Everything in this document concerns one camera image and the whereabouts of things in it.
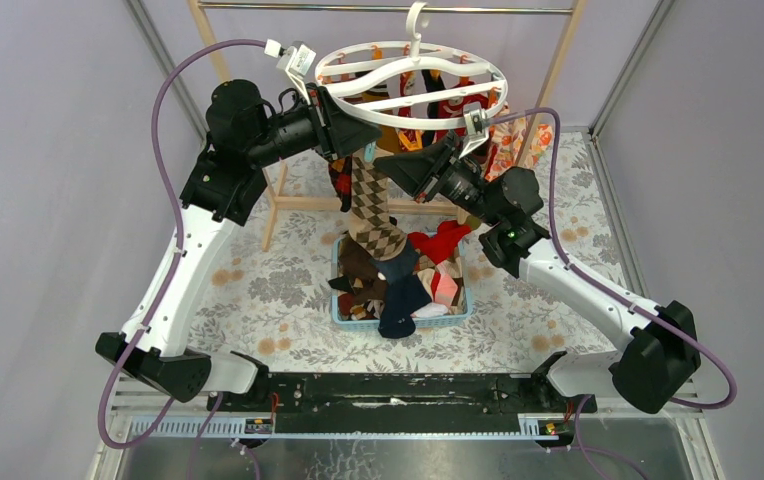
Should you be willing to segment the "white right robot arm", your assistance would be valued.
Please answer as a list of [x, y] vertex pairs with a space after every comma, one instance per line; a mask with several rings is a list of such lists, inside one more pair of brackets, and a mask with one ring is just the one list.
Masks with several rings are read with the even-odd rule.
[[450, 135], [374, 167], [413, 199], [441, 195], [488, 225], [479, 241], [489, 262], [593, 324], [620, 354], [605, 367], [616, 393], [642, 412], [659, 412], [701, 363], [692, 312], [677, 301], [660, 306], [574, 260], [533, 218], [544, 202], [532, 170], [511, 167], [486, 180], [461, 150]]

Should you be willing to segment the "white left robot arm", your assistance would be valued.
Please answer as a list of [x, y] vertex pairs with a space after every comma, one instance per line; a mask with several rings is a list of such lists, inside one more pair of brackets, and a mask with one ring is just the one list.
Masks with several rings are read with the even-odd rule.
[[229, 392], [246, 411], [267, 401], [266, 367], [239, 353], [206, 354], [188, 345], [194, 311], [230, 236], [244, 226], [268, 186], [266, 167], [307, 150], [336, 160], [381, 136], [349, 115], [326, 88], [307, 84], [277, 112], [248, 80], [215, 88], [205, 114], [203, 150], [180, 195], [177, 226], [142, 303], [118, 333], [100, 335], [95, 351], [126, 374], [178, 402]]

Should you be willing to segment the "black red yellow argyle sock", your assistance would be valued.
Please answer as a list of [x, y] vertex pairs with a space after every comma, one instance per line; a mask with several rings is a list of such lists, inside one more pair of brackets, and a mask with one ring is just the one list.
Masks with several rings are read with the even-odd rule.
[[352, 166], [353, 157], [346, 156], [334, 160], [327, 167], [330, 182], [340, 202], [341, 212], [349, 212], [352, 205]]

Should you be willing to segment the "beige brown argyle sock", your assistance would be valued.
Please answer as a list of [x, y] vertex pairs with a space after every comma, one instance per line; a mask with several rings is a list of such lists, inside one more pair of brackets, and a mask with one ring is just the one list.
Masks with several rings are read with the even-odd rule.
[[353, 157], [348, 233], [376, 260], [396, 256], [407, 241], [406, 234], [391, 221], [388, 187], [389, 179], [372, 163]]

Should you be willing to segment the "white round clip hanger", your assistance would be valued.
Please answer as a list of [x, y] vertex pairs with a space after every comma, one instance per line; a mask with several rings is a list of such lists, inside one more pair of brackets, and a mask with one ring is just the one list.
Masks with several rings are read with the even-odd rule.
[[450, 130], [465, 126], [458, 113], [420, 115], [418, 109], [443, 103], [476, 103], [486, 117], [496, 115], [508, 95], [508, 81], [491, 62], [456, 48], [426, 43], [425, 2], [406, 17], [407, 38], [343, 47], [318, 61], [313, 79], [347, 114], [372, 124], [410, 130]]

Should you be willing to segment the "dark navy sock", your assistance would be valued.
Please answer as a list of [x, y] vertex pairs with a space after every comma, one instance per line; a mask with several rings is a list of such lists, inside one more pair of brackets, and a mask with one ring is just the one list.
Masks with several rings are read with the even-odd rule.
[[420, 254], [412, 243], [407, 240], [402, 250], [396, 256], [388, 260], [373, 259], [378, 274], [389, 284], [396, 283], [400, 279], [412, 275], [419, 263]]

